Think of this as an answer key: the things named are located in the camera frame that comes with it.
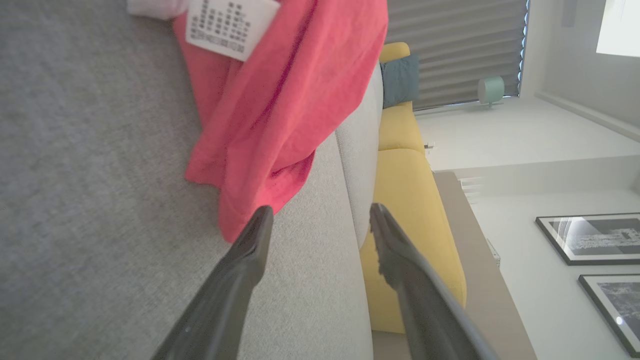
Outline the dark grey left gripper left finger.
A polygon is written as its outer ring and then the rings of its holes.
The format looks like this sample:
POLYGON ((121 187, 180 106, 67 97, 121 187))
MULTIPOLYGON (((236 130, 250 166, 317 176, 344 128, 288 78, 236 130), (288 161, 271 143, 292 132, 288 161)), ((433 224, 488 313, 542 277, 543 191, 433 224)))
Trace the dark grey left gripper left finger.
POLYGON ((274 210, 259 207, 153 354, 154 360, 235 360, 250 298, 266 269, 274 210))

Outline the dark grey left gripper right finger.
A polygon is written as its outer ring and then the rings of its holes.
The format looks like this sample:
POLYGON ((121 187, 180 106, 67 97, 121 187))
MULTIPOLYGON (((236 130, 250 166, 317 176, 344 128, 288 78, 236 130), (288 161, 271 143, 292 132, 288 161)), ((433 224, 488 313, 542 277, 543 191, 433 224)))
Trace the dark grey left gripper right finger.
POLYGON ((370 207, 370 226, 379 273, 397 295, 412 359, 498 359, 434 267, 381 203, 370 207))

